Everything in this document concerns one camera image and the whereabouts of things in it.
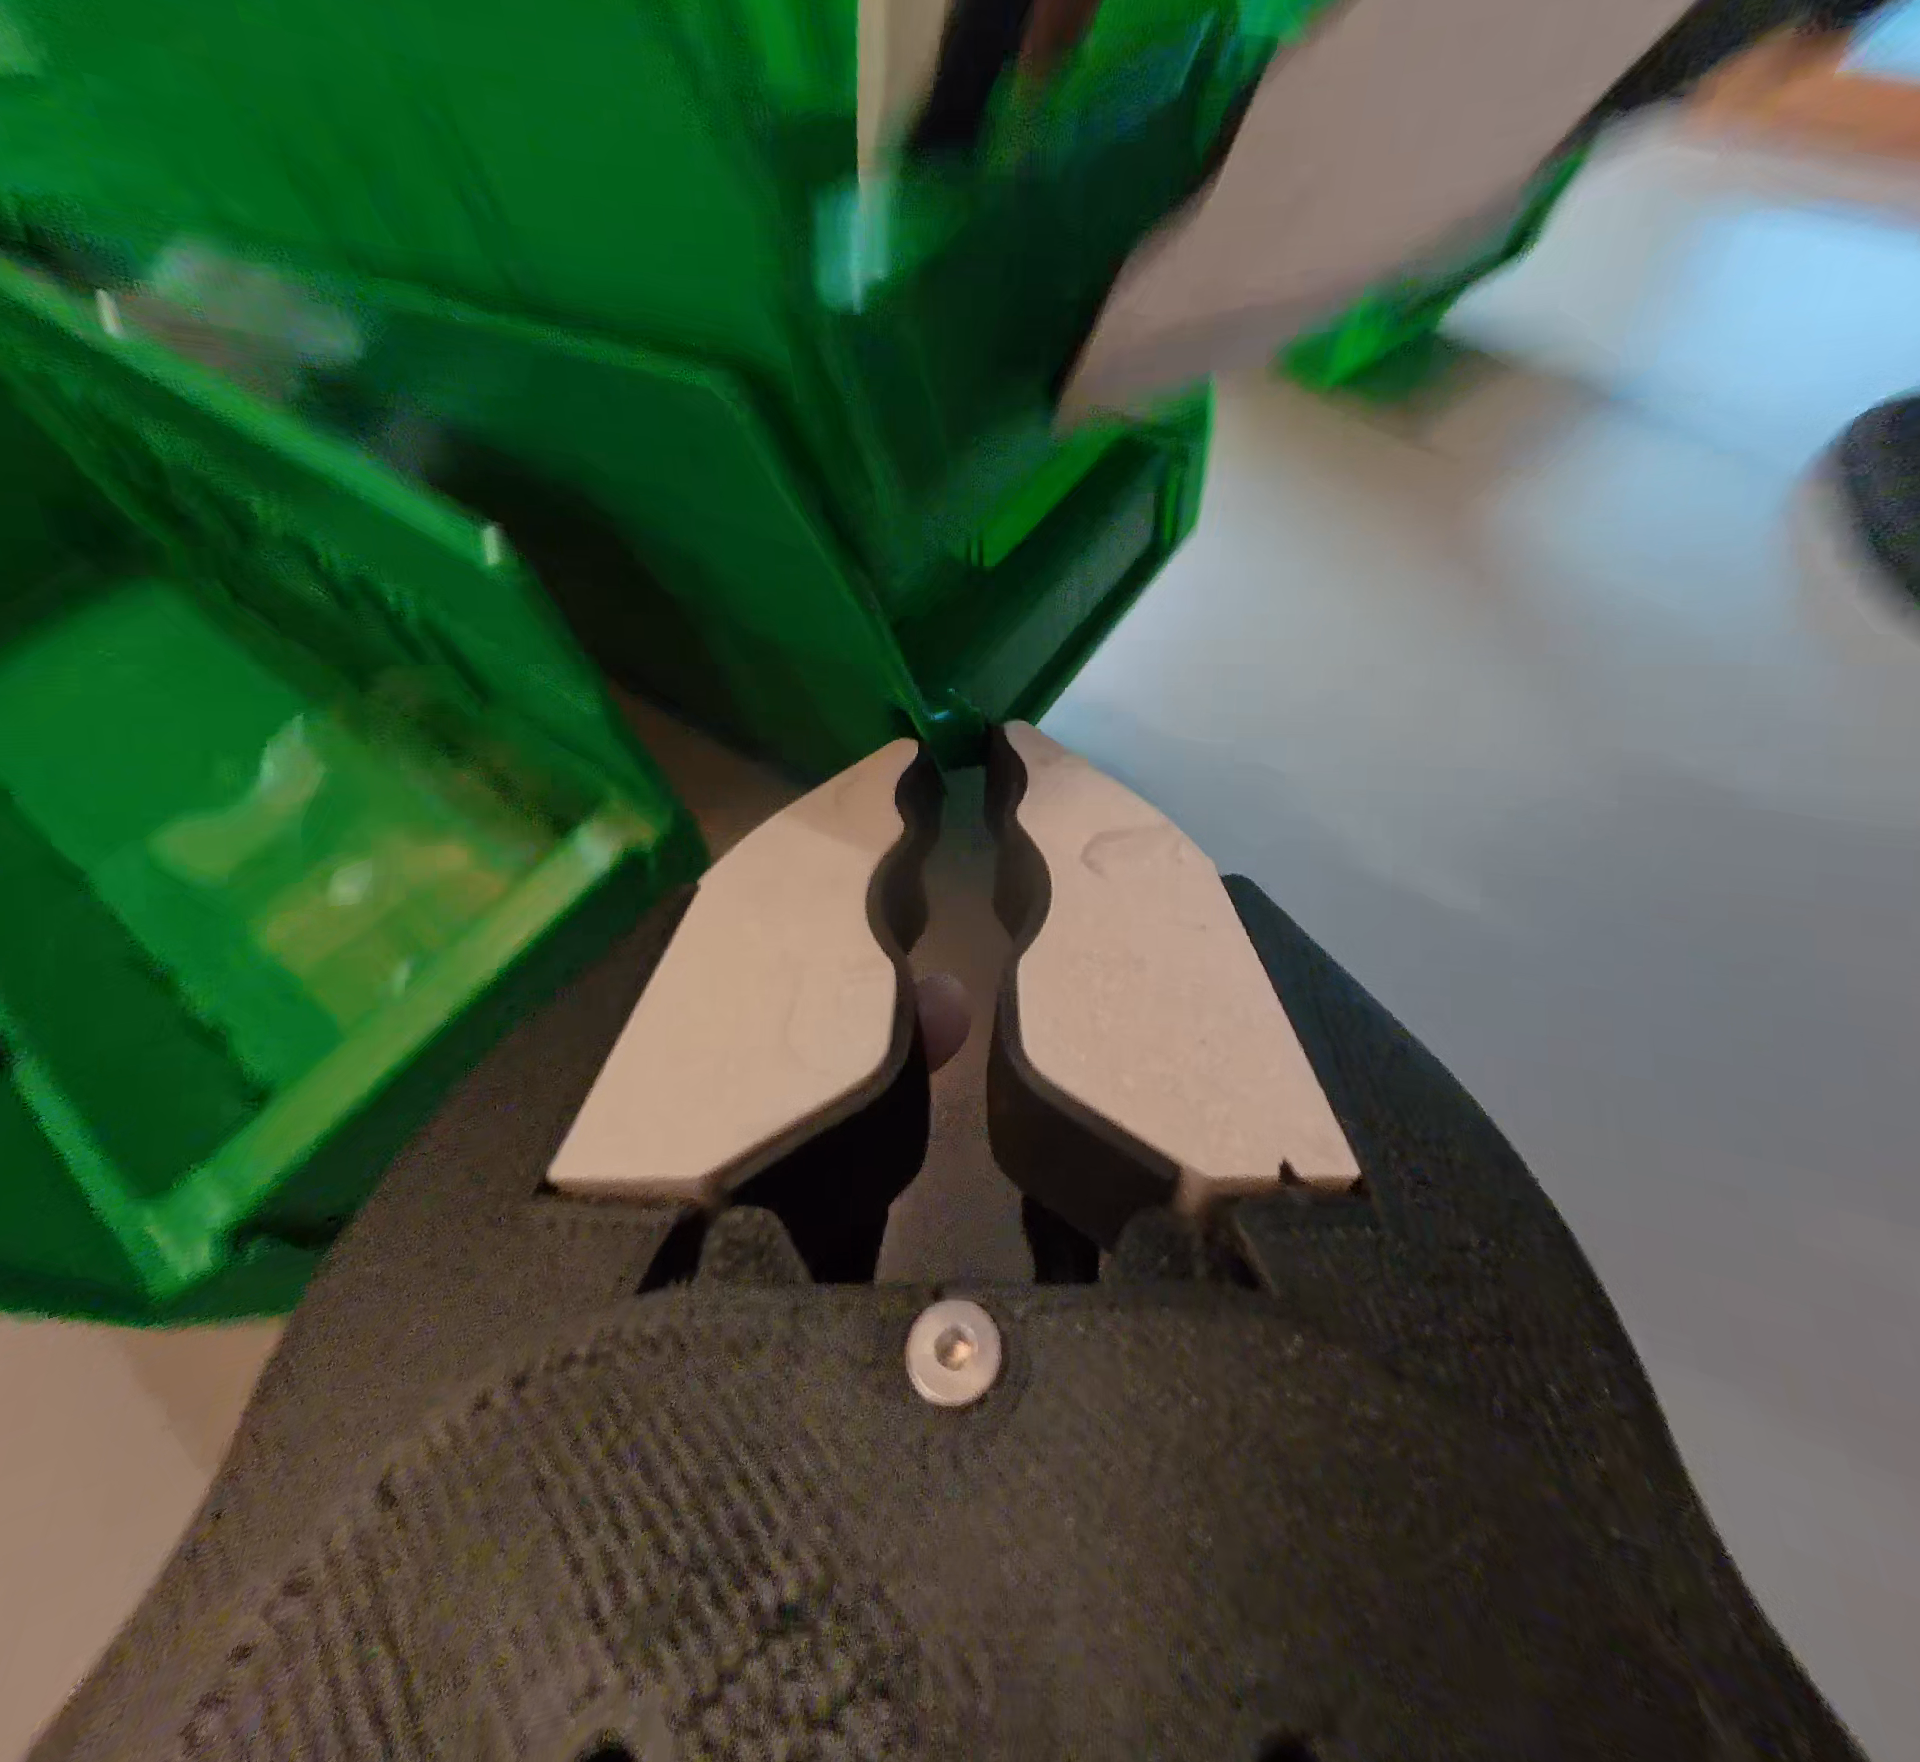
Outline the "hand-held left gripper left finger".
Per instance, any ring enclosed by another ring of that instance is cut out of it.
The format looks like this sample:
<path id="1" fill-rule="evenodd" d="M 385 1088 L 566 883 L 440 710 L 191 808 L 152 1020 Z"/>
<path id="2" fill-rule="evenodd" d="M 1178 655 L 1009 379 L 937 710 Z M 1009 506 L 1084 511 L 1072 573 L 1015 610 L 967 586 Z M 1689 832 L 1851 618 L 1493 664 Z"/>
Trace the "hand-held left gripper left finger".
<path id="1" fill-rule="evenodd" d="M 759 1206 L 867 1284 L 930 1152 L 912 949 L 944 788 L 890 742 L 745 832 L 691 887 L 544 1184 L 701 1216 Z"/>

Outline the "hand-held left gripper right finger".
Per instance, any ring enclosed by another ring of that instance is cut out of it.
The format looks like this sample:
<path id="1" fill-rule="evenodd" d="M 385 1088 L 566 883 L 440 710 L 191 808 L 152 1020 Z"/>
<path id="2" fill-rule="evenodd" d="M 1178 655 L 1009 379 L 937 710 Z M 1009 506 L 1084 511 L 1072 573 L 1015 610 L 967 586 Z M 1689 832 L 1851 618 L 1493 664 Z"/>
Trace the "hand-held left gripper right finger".
<path id="1" fill-rule="evenodd" d="M 984 812 L 1009 932 L 984 1131 L 1039 1268 L 1096 1268 L 1137 1216 L 1350 1201 L 1360 1152 L 1220 867 L 1039 723 L 999 731 Z"/>

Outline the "grey desk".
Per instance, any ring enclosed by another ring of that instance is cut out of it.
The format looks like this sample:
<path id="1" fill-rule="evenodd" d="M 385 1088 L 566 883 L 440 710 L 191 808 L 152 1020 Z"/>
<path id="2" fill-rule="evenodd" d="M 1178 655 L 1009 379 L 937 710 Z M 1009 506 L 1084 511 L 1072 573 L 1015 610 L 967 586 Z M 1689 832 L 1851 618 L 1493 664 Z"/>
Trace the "grey desk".
<path id="1" fill-rule="evenodd" d="M 1547 1184 L 1774 1627 L 1914 1756 L 1914 160 L 1635 119 L 1406 408 L 1239 379 L 1049 731 L 1305 924 Z"/>

